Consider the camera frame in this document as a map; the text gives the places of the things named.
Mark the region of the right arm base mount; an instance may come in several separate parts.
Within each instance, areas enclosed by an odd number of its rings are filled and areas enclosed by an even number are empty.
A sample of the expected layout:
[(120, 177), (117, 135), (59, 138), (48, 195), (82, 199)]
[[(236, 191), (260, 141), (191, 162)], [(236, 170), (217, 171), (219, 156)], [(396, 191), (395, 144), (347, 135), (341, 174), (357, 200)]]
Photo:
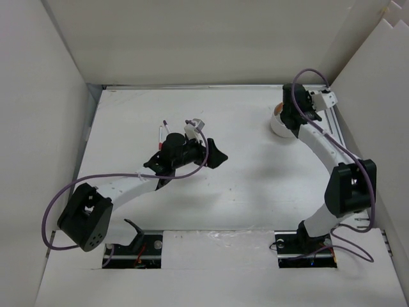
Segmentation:
[(274, 231), (269, 248), (277, 253), (280, 269), (337, 268), (330, 234), (310, 237), (302, 223), (297, 230)]

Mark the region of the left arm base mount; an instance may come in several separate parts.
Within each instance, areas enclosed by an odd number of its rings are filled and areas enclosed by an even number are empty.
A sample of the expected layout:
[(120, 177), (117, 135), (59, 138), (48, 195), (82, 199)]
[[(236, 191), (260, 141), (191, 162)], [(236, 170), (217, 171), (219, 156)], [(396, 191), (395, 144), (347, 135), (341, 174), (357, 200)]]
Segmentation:
[(124, 219), (135, 232), (128, 245), (106, 244), (103, 269), (160, 269), (162, 265), (163, 231), (144, 231), (133, 221)]

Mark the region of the orange highlighter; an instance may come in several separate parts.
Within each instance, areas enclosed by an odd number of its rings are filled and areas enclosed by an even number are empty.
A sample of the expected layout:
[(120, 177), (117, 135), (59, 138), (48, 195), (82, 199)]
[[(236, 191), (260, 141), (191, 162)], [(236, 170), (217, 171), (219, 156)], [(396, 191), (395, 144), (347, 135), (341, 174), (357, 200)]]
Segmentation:
[(282, 102), (279, 103), (279, 104), (277, 104), (276, 107), (275, 107), (275, 109), (274, 109), (274, 114), (275, 114), (276, 116), (277, 116), (277, 115), (280, 115), (281, 112), (282, 112), (282, 108), (283, 108), (283, 103), (282, 103)]

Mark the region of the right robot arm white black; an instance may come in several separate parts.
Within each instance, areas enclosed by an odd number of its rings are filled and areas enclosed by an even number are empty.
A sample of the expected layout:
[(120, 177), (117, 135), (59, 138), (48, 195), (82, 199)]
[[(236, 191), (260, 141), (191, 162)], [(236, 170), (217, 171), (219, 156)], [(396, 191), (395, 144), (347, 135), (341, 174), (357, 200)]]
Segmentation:
[(282, 123), (330, 175), (324, 204), (298, 226), (295, 244), (304, 252), (315, 248), (333, 227), (375, 203), (376, 164), (352, 154), (318, 125), (322, 120), (318, 113), (336, 104), (336, 95), (329, 88), (308, 91), (297, 83), (282, 87)]

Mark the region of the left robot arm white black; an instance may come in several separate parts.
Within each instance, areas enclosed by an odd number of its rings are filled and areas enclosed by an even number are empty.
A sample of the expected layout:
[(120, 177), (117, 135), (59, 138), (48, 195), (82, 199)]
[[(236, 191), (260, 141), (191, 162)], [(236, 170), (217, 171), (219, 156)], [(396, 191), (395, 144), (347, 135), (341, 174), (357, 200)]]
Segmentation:
[(142, 230), (131, 220), (126, 225), (112, 224), (112, 213), (145, 193), (163, 188), (180, 167), (194, 163), (214, 169), (227, 159), (212, 138), (202, 143), (171, 133), (135, 176), (98, 187), (79, 185), (60, 215), (58, 227), (85, 252), (101, 244), (119, 244), (127, 253), (136, 253), (142, 248)]

